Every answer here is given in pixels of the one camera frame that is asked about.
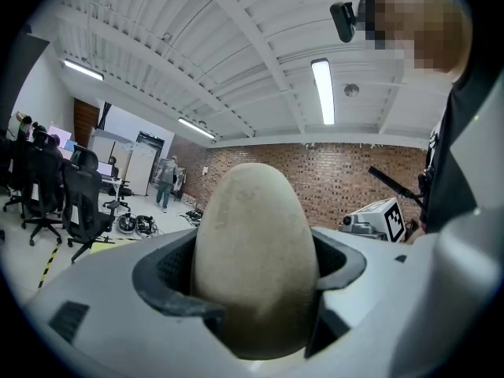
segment wooden door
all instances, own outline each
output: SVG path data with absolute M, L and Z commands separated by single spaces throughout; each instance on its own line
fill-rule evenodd
M 75 99 L 73 103 L 73 128 L 79 146 L 87 147 L 91 129 L 98 126 L 100 109 Z

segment large beige egg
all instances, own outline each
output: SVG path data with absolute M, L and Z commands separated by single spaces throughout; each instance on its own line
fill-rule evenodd
M 263 360 L 305 346 L 317 277 L 309 225 L 285 177 L 263 164 L 226 173 L 198 231 L 192 287 L 226 308 L 224 344 Z

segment white wall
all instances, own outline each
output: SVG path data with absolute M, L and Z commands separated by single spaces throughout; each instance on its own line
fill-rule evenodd
M 100 120 L 102 119 L 103 106 L 100 108 Z M 174 134 L 168 130 L 150 123 L 133 113 L 129 113 L 117 106 L 110 107 L 109 114 L 105 122 L 105 131 L 124 137 L 125 139 L 136 141 L 140 132 L 156 135 L 165 141 L 160 158 L 166 158 L 168 150 L 172 144 Z
M 28 74 L 17 96 L 13 114 L 30 115 L 33 121 L 49 128 L 53 122 L 73 135 L 73 97 L 61 82 L 54 48 L 49 45 Z

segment brick wall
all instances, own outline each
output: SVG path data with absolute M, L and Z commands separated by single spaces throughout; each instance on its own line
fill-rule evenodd
M 187 168 L 185 193 L 205 208 L 221 177 L 233 166 L 261 162 L 281 171 L 294 188 L 311 226 L 335 228 L 347 213 L 370 202 L 394 195 L 388 187 L 368 174 L 370 165 L 393 177 L 412 191 L 418 191 L 417 175 L 424 169 L 425 152 L 413 148 L 358 144 L 316 143 L 273 144 L 205 149 L 175 136 L 169 155 L 176 154 Z M 203 167 L 209 167 L 202 175 Z M 406 221 L 418 219 L 419 208 L 399 199 Z

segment rectangular light fixture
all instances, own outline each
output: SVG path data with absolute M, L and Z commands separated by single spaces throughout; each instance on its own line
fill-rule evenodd
M 186 126 L 188 126 L 191 129 L 194 129 L 197 132 L 200 132 L 202 135 L 205 135 L 206 137 L 210 137 L 211 139 L 215 139 L 214 135 L 209 134 L 208 132 L 204 131 L 202 128 L 199 128 L 195 124 L 192 124 L 191 122 L 183 119 L 182 117 L 179 119 L 179 122 L 181 124 L 185 124 Z
M 74 63 L 73 61 L 66 60 L 66 59 L 65 59 L 65 64 L 71 69 L 77 70 L 78 72 L 83 72 L 84 74 L 87 74 L 88 76 L 91 76 L 97 80 L 103 81 L 103 74 L 101 74 L 99 72 L 94 72 L 93 70 L 90 70 L 86 67 L 78 65 L 77 63 Z
M 334 95 L 332 93 L 331 67 L 328 59 L 312 61 L 312 70 L 317 83 L 318 96 L 321 99 L 324 124 L 335 123 Z

